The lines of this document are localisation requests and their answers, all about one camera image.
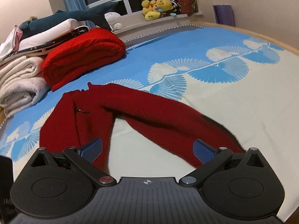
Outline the dark red knit sweater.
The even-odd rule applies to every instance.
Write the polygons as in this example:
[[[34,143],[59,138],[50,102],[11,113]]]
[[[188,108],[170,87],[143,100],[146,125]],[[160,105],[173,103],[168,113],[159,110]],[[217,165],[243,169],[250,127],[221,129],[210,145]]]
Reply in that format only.
[[[99,138],[103,149],[93,164],[104,169],[116,117],[193,167],[202,165],[193,152],[197,139],[214,148],[243,152],[229,130],[188,105],[114,83],[89,84],[87,90],[65,93],[41,127],[40,146],[61,152]]]

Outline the folded white pink clothes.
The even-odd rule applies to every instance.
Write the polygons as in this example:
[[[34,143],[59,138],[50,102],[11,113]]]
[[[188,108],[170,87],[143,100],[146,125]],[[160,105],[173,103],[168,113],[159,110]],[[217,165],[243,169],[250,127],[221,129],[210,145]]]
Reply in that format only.
[[[18,51],[10,52],[1,58],[1,64],[5,64],[21,56],[46,55],[58,45],[88,32],[90,28],[84,22],[75,19],[67,19],[62,23],[19,43]]]

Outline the blue white patterned bedsheet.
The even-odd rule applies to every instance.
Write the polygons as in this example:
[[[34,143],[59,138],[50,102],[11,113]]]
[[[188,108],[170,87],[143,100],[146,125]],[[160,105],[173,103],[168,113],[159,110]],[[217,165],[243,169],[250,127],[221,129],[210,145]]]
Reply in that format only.
[[[279,217],[298,208],[298,56],[282,46],[222,28],[182,27],[129,48],[126,57],[48,92],[1,130],[1,154],[18,175],[39,146],[39,131],[62,95],[116,83],[185,103],[257,147],[279,177]]]

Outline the folded white fleece blanket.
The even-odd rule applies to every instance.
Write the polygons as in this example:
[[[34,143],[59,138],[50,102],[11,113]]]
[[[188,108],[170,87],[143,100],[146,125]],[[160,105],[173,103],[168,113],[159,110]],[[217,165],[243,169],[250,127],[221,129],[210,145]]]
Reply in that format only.
[[[6,118],[35,105],[50,89],[41,74],[43,57],[22,56],[1,66],[1,108]]]

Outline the folded bright red sweater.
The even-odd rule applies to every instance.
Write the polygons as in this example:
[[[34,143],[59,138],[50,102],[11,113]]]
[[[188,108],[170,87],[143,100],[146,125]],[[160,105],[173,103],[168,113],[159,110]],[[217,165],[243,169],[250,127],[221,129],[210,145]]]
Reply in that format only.
[[[126,46],[114,33],[94,28],[57,46],[46,56],[41,72],[51,91],[124,57]]]

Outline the white seal plush toy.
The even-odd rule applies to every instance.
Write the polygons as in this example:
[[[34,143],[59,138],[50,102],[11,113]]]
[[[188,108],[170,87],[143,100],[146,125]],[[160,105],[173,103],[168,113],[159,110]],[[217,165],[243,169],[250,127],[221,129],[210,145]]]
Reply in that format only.
[[[122,16],[120,14],[116,12],[108,12],[104,16],[112,31],[120,30],[123,28],[123,25],[121,23]]]

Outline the teal shark plush toy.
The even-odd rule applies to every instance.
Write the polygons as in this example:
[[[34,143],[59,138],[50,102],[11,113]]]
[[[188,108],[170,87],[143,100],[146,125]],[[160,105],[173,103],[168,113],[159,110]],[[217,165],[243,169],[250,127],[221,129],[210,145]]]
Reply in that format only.
[[[105,13],[114,8],[118,2],[111,1],[96,6],[90,10],[62,11],[58,10],[55,14],[45,18],[36,19],[33,21],[24,21],[19,25],[19,29],[23,34],[21,40],[29,38],[38,33],[42,33],[67,19],[75,19],[79,22],[90,21],[94,25],[111,31],[110,25],[105,19]]]

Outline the yellow plush toy pile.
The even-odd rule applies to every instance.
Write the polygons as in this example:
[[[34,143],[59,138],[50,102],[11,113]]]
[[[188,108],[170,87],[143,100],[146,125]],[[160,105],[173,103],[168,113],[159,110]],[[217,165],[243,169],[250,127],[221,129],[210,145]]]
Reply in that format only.
[[[156,20],[165,12],[173,9],[173,5],[170,0],[144,0],[141,5],[141,13],[146,21]]]

